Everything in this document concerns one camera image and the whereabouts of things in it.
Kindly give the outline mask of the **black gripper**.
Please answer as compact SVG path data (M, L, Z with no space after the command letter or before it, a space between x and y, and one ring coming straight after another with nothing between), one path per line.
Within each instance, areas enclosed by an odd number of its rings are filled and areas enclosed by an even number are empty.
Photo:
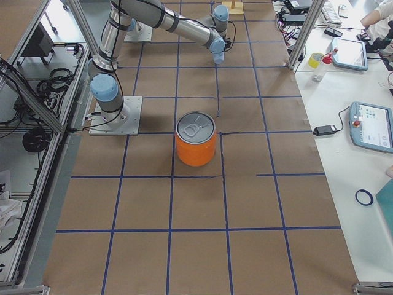
M224 52L228 52L232 48L232 41L230 38L225 39Z

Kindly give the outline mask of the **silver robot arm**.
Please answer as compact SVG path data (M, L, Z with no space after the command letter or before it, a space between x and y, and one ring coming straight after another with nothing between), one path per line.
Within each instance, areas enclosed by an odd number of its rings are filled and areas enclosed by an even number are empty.
M88 64L90 90L103 118L97 128L116 130L129 120L130 107L126 105L116 71L120 50L133 22L161 28L202 45L212 53L214 63L219 65L230 47L230 41L225 38L228 20L229 9L222 4L207 17L194 20L167 8L161 1L111 1L111 12L98 53Z

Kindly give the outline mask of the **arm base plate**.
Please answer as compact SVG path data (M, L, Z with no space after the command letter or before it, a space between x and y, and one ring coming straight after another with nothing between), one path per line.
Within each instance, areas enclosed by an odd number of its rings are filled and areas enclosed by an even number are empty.
M152 40L153 28L141 22L130 25L124 38L125 42L150 42Z
M141 118L142 97L125 96L123 109L120 115L102 112L99 104L95 106L95 112L99 115L93 116L89 128L91 136L120 136L137 135Z

